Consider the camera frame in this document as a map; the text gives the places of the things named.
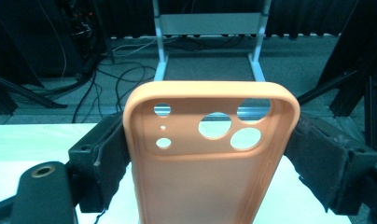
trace black curtain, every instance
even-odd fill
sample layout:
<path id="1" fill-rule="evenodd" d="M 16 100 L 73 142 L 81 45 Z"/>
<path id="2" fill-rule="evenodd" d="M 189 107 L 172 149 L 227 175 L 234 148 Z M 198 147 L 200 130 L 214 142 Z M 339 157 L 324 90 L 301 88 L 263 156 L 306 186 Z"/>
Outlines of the black curtain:
<path id="1" fill-rule="evenodd" d="M 111 35 L 154 35 L 151 0 L 98 0 Z M 266 36 L 342 32 L 357 0 L 272 0 Z M 259 12 L 263 1 L 160 0 L 161 13 Z"/>

